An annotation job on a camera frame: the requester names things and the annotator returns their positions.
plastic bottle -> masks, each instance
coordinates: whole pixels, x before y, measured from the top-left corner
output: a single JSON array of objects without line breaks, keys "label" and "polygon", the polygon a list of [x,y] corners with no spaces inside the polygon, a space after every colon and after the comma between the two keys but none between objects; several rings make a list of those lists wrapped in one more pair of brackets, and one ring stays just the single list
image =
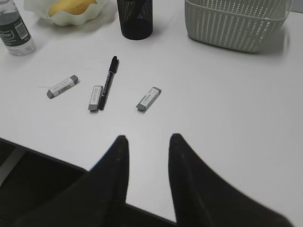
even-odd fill
[{"label": "plastic bottle", "polygon": [[36,49],[13,0],[0,0],[0,38],[13,55],[27,55]]}]

basket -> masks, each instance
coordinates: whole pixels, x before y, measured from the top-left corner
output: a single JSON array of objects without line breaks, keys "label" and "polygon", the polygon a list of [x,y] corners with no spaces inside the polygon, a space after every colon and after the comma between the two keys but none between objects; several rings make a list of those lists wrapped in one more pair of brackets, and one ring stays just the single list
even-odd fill
[{"label": "basket", "polygon": [[287,19],[292,0],[185,0],[188,35],[244,52],[259,52]]}]

marker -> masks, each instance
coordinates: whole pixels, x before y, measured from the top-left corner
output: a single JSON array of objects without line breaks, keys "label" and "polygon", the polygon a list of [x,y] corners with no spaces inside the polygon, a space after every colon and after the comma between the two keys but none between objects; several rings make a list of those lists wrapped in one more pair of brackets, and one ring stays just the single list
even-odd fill
[{"label": "marker", "polygon": [[109,67],[105,86],[103,88],[103,93],[102,93],[101,102],[100,102],[100,110],[104,110],[104,106],[105,106],[105,103],[107,100],[107,96],[108,96],[108,93],[110,90],[111,83],[113,81],[114,74],[117,73],[118,65],[119,65],[119,60],[117,59],[117,56],[114,56],[112,59],[112,63],[110,64],[110,67]]}]

black mesh pen holder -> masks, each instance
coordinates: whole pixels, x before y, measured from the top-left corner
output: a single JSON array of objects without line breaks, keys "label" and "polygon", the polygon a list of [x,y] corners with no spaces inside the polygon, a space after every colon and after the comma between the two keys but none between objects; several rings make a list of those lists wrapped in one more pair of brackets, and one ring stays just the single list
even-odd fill
[{"label": "black mesh pen holder", "polygon": [[152,34],[152,0],[117,0],[122,35],[141,40]]}]

bread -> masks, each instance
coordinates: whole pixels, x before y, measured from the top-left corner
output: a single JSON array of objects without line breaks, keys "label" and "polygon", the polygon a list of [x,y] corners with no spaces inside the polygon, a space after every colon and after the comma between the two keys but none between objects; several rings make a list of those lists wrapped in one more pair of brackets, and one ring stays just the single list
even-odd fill
[{"label": "bread", "polygon": [[87,10],[90,4],[94,3],[96,0],[60,0],[50,6],[48,15],[53,16],[59,11],[80,15]]}]

